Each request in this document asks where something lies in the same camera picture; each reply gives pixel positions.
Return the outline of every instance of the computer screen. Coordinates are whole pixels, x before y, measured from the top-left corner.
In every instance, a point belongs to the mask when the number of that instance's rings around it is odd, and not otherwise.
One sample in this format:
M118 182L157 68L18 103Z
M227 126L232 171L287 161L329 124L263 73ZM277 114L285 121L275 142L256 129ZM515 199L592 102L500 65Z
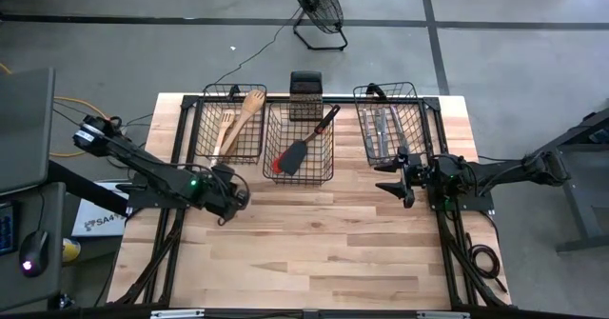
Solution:
M47 178L53 69L0 75L0 194Z

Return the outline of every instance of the kitchen utensil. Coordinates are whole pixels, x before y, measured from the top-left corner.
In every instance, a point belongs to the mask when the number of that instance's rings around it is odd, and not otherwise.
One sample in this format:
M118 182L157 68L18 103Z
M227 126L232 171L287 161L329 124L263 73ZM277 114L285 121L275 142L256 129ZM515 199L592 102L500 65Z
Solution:
M273 161L273 171L275 173L285 172L288 175L294 175L296 171L301 167L301 164L306 156L306 143L312 141L317 137L318 134L324 132L324 129L332 122L336 113L341 109L340 106L335 105L332 110L322 119L322 121L315 127L313 132L309 134L304 140L297 140L292 143L287 150Z
M365 126L365 150L368 152L368 156L374 158L374 144L372 143L372 133L370 133L370 126L368 124L368 113L365 109L362 112Z
M389 155L389 138L387 137L389 130L389 126L387 124L387 110L385 108L381 109L381 137L383 147L383 157L387 157Z
M377 132L377 145L379 146L379 157L386 157L383 150L383 120L381 110L374 110L374 128Z
M398 109L395 106L389 108L391 110L391 117L393 118L393 126L396 128L398 133L398 139L400 139L400 146L408 148L408 141L406 141L406 135L403 133L402 122L400 121L400 115L398 115Z
M230 125L235 121L235 111L227 110L222 113L220 116L220 127L218 128L218 140L216 141L216 147L213 150L213 156L211 158L211 166L215 166L218 162L218 154L220 153L220 148L222 146L222 142L225 140L226 131L230 128Z
M249 120L257 111L259 111L263 105L265 104L266 94L261 90L253 90L244 99L244 104L241 107L241 114L239 114L239 120L235 123L230 135L222 144L220 148L220 154L226 155L230 145L234 142L234 140L241 132L241 129L246 124L247 120Z

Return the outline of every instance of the black fan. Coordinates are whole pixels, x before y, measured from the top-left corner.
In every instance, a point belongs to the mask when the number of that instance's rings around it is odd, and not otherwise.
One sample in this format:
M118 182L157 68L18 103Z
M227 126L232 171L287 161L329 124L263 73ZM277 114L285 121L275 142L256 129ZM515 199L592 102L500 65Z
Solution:
M298 0L303 8L296 24L294 24L294 34L298 36L311 50L340 50L347 46L346 38L343 34L343 10L339 0ZM321 31L333 34L340 33L344 40L344 45L340 47L315 48L311 47L305 39L298 33L297 27L303 22L303 17L308 15L313 24Z

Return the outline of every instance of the silicone spatula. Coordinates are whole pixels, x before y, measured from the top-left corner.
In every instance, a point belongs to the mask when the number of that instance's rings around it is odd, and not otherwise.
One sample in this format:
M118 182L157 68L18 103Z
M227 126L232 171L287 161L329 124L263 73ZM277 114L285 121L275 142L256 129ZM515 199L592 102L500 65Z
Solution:
M336 113L338 113L340 109L340 106L335 105L317 127L315 127L311 134L304 140L297 140L292 143L292 145L273 162L273 171L275 173L285 172L286 174L293 176L301 167L301 164L305 159L306 144L315 139L317 135L324 132L325 128L332 122L332 119L334 119L334 116L336 116Z

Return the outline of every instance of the wooden spoon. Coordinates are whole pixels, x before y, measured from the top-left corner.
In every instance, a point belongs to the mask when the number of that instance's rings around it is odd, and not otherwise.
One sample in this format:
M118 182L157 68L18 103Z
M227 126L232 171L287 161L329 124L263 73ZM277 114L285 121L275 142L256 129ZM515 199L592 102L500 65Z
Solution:
M235 121L235 111L227 110L222 113L220 117L220 128L218 129L218 140L216 141L216 147L213 150L213 157L211 159L211 165L214 166L218 162L218 155L220 154L220 147L225 139L226 130L230 128L232 122Z
M222 144L222 148L220 149L221 155L226 155L230 145L235 141L239 132L246 124L247 120L249 120L257 111L259 111L263 105L265 104L266 94L261 90L253 90L244 99L244 104L241 107L241 114L239 115L239 120L235 123L234 128L230 132L230 135Z

